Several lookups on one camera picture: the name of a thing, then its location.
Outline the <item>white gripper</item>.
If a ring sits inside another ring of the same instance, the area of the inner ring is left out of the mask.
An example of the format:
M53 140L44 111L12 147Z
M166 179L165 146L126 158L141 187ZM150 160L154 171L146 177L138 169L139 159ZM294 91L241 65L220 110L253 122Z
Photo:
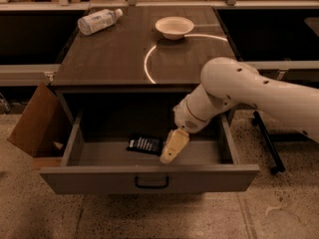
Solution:
M191 114L186 99L183 99L173 108L173 113L174 123L178 128L171 130L167 136L159 158L164 164L171 163L185 148L189 142L188 133L198 133L208 125L207 120L202 121Z

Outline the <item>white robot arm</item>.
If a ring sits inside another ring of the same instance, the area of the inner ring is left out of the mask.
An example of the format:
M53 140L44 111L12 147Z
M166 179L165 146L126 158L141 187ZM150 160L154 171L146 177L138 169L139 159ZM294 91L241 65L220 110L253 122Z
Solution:
M176 129L168 134L159 160L172 162L192 133L238 104L250 105L319 141L318 89L272 80L248 64L218 57L203 66L200 84L173 108Z

